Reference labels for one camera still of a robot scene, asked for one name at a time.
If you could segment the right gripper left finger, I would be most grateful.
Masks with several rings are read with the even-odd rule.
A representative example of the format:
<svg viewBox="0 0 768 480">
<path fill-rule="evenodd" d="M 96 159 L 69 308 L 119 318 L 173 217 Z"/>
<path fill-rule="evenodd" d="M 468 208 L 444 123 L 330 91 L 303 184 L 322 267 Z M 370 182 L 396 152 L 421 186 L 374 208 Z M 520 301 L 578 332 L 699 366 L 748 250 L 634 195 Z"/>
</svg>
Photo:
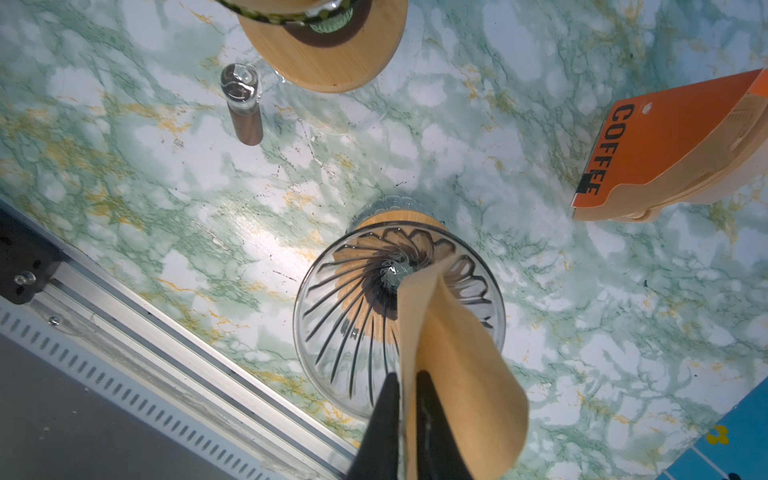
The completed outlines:
<svg viewBox="0 0 768 480">
<path fill-rule="evenodd" d="M 383 383 L 347 480 L 394 480 L 399 462 L 400 387 L 397 374 Z"/>
</svg>

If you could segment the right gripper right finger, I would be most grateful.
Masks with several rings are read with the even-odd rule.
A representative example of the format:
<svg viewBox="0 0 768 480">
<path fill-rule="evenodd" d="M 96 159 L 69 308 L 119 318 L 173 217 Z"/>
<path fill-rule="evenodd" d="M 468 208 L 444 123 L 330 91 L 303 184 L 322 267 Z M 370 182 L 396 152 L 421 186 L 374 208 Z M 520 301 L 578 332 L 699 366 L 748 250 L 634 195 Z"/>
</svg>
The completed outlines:
<svg viewBox="0 0 768 480">
<path fill-rule="evenodd" d="M 416 461 L 421 480 L 472 478 L 461 457 L 430 374 L 416 376 Z"/>
</svg>

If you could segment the clear glass dripper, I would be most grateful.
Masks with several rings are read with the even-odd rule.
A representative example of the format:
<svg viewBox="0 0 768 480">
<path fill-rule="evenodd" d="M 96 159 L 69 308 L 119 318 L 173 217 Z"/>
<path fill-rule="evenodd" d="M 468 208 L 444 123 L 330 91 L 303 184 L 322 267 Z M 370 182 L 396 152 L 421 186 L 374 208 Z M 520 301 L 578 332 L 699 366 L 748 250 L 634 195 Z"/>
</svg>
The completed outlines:
<svg viewBox="0 0 768 480">
<path fill-rule="evenodd" d="M 335 241 L 315 260 L 299 288 L 293 309 L 293 334 L 302 367 L 315 388 L 344 413 L 368 419 L 385 377 L 399 369 L 400 348 L 341 330 L 343 314 L 330 270 L 332 253 L 356 238 L 355 231 Z M 504 344 L 505 310 L 499 286 L 487 264 L 463 240 L 445 230 L 458 259 L 448 271 L 448 288 L 475 314 L 496 347 Z"/>
</svg>

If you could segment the wooden ring dripper holder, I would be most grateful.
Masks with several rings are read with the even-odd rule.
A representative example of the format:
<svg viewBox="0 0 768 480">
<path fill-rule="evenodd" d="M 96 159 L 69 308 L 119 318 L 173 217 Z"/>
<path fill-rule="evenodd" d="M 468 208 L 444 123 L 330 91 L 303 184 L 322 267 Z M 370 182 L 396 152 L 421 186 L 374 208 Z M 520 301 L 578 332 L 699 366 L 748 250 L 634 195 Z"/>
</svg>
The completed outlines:
<svg viewBox="0 0 768 480">
<path fill-rule="evenodd" d="M 330 1 L 234 1 L 266 13 L 298 13 Z M 308 27 L 238 20 L 260 56 L 286 80 L 320 93 L 343 93 L 372 81 L 404 33 L 406 1 L 358 1 L 351 22 L 330 34 Z"/>
</svg>

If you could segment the glass server with wooden handle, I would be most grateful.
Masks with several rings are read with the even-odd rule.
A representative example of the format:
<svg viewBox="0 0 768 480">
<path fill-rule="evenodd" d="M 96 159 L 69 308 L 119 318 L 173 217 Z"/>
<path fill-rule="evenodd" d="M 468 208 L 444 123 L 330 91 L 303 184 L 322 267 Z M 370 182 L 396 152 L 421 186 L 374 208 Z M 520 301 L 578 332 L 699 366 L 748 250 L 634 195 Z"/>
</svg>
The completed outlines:
<svg viewBox="0 0 768 480">
<path fill-rule="evenodd" d="M 261 101 L 265 94 L 284 82 L 266 61 L 231 63 L 219 76 L 237 138 L 245 145 L 257 146 L 263 139 Z"/>
</svg>

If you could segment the green glass dripper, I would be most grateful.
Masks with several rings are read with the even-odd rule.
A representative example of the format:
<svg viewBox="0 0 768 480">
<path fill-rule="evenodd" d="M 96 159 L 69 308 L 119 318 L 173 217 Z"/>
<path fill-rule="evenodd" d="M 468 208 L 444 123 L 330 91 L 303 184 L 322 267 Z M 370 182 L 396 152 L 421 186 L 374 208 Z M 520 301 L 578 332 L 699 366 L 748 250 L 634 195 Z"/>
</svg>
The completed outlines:
<svg viewBox="0 0 768 480">
<path fill-rule="evenodd" d="M 308 27 L 312 32 L 330 34 L 340 31 L 352 20 L 358 1 L 330 1 L 298 13 L 266 13 L 234 1 L 218 0 L 233 13 L 256 22 L 275 26 Z"/>
</svg>

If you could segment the orange coffee filter pack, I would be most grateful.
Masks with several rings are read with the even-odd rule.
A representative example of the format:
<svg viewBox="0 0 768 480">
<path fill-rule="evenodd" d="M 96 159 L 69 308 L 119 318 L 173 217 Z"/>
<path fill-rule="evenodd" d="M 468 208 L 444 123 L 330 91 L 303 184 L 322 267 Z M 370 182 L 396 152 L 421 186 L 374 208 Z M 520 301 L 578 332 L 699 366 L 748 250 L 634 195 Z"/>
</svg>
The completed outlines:
<svg viewBox="0 0 768 480">
<path fill-rule="evenodd" d="M 616 102 L 572 200 L 576 221 L 642 223 L 709 205 L 767 172 L 767 72 Z"/>
</svg>

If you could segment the aluminium front rail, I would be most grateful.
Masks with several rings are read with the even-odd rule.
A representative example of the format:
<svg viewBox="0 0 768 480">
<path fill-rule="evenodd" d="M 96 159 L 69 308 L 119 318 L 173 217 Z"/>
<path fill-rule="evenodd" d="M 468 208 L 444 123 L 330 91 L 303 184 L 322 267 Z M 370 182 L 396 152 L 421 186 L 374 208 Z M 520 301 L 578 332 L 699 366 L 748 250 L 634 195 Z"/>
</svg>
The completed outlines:
<svg viewBox="0 0 768 480">
<path fill-rule="evenodd" d="M 1 332 L 235 479 L 339 479 L 356 450 L 16 209 L 61 250 Z"/>
</svg>

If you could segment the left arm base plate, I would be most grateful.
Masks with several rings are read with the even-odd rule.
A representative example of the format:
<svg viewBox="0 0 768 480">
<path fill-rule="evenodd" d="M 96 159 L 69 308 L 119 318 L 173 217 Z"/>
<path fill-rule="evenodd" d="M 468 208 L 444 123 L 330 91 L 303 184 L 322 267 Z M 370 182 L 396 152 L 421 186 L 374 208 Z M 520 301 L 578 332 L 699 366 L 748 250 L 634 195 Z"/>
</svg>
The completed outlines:
<svg viewBox="0 0 768 480">
<path fill-rule="evenodd" d="M 30 302 L 49 283 L 62 260 L 54 244 L 1 211 L 1 296 L 16 305 Z"/>
</svg>

